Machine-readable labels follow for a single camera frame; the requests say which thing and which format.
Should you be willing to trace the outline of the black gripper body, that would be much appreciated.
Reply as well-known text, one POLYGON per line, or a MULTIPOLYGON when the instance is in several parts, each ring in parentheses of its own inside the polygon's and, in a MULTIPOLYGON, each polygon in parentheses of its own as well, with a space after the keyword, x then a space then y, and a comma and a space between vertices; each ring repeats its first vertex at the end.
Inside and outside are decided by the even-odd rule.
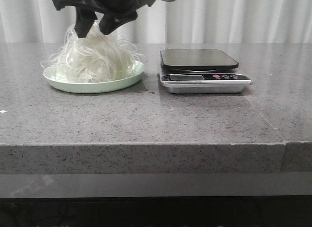
POLYGON ((76 8, 78 18, 96 20, 96 12, 118 19, 134 17, 141 7, 152 6, 156 0, 52 0, 55 8, 76 8))

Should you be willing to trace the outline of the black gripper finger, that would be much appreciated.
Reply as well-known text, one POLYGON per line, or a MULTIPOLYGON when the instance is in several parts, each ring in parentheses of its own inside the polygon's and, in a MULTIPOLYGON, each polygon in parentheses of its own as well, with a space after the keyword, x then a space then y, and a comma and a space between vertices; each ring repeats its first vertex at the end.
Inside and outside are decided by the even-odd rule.
POLYGON ((85 38, 97 19, 94 11, 76 7, 75 32, 77 37, 85 38))
POLYGON ((120 18, 105 14, 99 22, 99 28, 102 34, 109 35, 122 25, 135 21, 137 17, 137 13, 131 13, 120 18))

